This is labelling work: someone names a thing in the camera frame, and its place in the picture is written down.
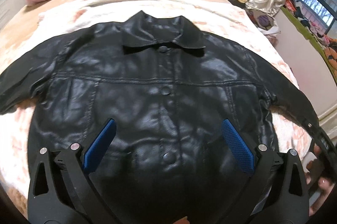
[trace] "silver screw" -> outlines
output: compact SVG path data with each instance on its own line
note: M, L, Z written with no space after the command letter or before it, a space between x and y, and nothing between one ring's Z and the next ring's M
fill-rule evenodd
M40 154L41 154L41 155L44 155L45 153L47 153L47 148L42 148L42 149L40 150Z
M290 153L293 155L293 156L297 156L297 151L295 149L290 149Z
M77 150L78 148L80 147L80 145L78 143L73 143L71 146L70 146L70 149L72 150Z
M258 149L259 149L260 151L267 151L267 146L265 146L264 144L260 144L260 145L258 146Z

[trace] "black button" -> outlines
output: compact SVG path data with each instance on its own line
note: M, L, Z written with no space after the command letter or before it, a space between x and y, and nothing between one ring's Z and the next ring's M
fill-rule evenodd
M177 159L176 155L172 152L168 152L168 153L164 154L164 156L163 156L163 160L167 164L175 163L176 159Z
M169 95L169 94L171 94L171 89L170 89L170 87L164 86L164 87L161 89L161 94L162 94L162 95Z
M161 47L158 48L158 50L159 50L160 53L166 53L166 52L168 52L169 49L168 49L167 46L161 46Z

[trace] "blue textured pad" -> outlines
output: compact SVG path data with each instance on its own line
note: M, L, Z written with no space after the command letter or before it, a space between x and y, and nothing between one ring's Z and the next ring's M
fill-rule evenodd
M254 155L229 120L224 120L221 132L233 156L244 173L254 172Z
M84 155L83 171L87 174L96 171L104 154L116 136L117 126L114 120L110 120L100 132L94 143Z

